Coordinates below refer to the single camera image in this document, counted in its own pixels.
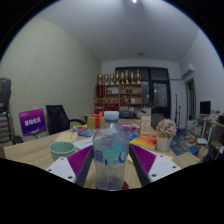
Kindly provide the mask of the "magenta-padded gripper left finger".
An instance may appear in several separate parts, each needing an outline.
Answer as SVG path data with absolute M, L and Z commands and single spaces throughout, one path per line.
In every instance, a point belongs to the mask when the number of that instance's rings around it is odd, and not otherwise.
M 59 157 L 47 171 L 83 187 L 93 159 L 93 147 L 88 146 L 70 157 Z

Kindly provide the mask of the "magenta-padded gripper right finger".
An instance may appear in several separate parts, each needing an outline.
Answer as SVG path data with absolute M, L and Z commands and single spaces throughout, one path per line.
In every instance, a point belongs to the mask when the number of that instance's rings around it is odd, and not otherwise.
M 129 145 L 129 154 L 142 186 L 180 170 L 180 167 L 166 155 L 154 155 L 137 145 Z

